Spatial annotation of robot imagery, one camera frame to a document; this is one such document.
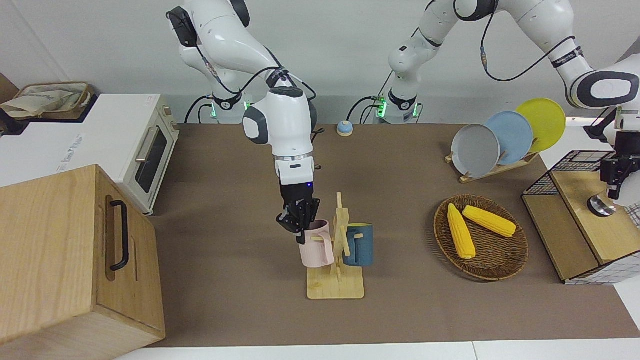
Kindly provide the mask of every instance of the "corn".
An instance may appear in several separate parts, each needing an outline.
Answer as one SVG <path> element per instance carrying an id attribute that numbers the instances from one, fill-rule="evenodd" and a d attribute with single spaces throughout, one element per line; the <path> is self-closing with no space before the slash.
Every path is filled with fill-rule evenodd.
<path id="1" fill-rule="evenodd" d="M 476 247 L 471 239 L 471 233 L 465 223 L 465 219 L 454 204 L 449 204 L 447 219 L 449 220 L 449 229 L 451 230 L 453 244 L 456 246 L 458 256 L 462 259 L 473 259 L 476 256 Z"/>
<path id="2" fill-rule="evenodd" d="M 466 206 L 462 211 L 462 215 L 476 224 L 506 238 L 510 238 L 516 233 L 516 224 L 489 211 L 476 208 L 475 206 Z"/>

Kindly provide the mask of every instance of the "wire basket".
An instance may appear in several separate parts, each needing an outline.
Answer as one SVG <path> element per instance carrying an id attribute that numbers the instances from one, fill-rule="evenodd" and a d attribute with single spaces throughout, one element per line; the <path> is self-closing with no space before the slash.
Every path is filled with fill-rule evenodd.
<path id="1" fill-rule="evenodd" d="M 447 219 L 447 207 L 452 203 L 460 211 L 471 205 L 508 219 L 516 224 L 516 232 L 512 237 L 505 238 L 465 219 L 476 246 L 476 256 L 473 259 L 461 259 L 456 252 Z M 472 277 L 485 281 L 508 279 L 522 271 L 529 259 L 524 230 L 508 211 L 490 199 L 476 195 L 457 195 L 447 199 L 438 207 L 433 227 L 438 246 L 447 259 Z"/>

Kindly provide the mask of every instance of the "green indicator light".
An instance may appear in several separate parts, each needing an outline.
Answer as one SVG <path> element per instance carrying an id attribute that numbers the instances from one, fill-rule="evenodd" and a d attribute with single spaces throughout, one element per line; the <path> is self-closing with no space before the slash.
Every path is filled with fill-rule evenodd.
<path id="1" fill-rule="evenodd" d="M 385 115 L 387 114 L 387 101 L 382 98 L 380 99 L 381 104 L 378 105 L 378 117 L 379 118 L 384 118 Z"/>

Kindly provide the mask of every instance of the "yellow plate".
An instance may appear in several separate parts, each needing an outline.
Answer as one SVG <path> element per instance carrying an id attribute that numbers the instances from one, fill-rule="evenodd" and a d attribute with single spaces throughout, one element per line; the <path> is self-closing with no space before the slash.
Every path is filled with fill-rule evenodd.
<path id="1" fill-rule="evenodd" d="M 566 115 L 557 102 L 550 99 L 531 99 L 517 109 L 531 124 L 534 142 L 531 152 L 547 150 L 555 145 L 566 127 Z"/>

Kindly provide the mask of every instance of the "brown table mat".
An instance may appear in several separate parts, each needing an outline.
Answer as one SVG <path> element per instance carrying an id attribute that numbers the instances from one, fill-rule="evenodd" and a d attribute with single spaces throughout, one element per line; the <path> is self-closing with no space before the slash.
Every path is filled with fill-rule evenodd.
<path id="1" fill-rule="evenodd" d="M 352 222 L 372 222 L 375 264 L 363 300 L 307 300 L 305 268 L 282 209 L 271 147 L 241 126 L 182 127 L 150 219 L 156 227 L 167 338 L 156 347 L 631 338 L 611 286 L 565 286 L 520 194 L 545 167 L 459 184 L 443 161 L 460 126 L 335 126 L 314 144 L 319 218 L 342 192 Z M 529 240 L 512 279 L 478 283 L 440 254 L 433 216 L 474 193 L 504 206 Z"/>

